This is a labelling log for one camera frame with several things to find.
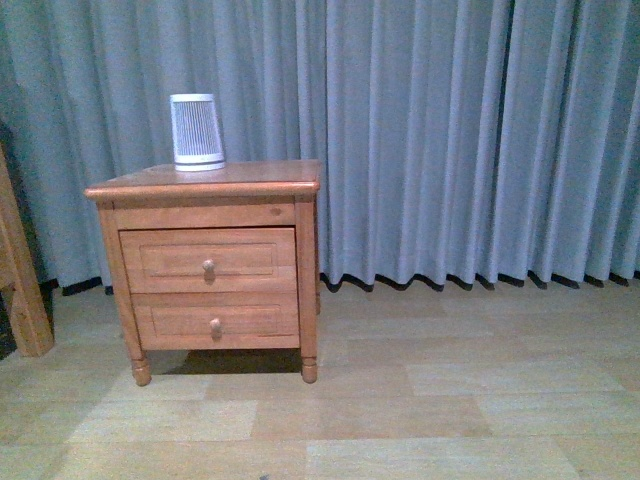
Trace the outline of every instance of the nightstand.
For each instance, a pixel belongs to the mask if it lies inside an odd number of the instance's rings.
[[[133,376],[147,350],[300,348],[317,378],[315,160],[161,165],[94,185]]]

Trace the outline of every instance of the drawer panel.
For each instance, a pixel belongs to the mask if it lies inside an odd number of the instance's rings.
[[[297,348],[295,294],[134,295],[145,349]],[[211,321],[217,322],[217,330]]]
[[[120,233],[132,293],[296,290],[293,228]]]
[[[294,225],[293,197],[187,198],[115,203],[120,230]]]

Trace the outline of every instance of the white vent grille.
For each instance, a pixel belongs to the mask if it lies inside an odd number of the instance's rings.
[[[176,170],[194,172],[225,166],[213,95],[171,95]]]

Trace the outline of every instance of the wooden knob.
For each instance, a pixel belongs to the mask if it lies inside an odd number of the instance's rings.
[[[213,272],[215,266],[216,264],[213,263],[213,260],[205,260],[204,262],[202,262],[202,268],[204,268],[204,271],[207,273]]]
[[[219,318],[214,318],[209,322],[211,326],[211,338],[220,340],[222,338],[222,323]]]

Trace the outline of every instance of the curtain fold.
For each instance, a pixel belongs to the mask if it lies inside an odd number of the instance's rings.
[[[332,283],[631,278],[639,39],[634,0],[7,0],[40,278],[110,283],[82,190],[170,163],[187,92],[216,95],[228,161],[322,160]]]

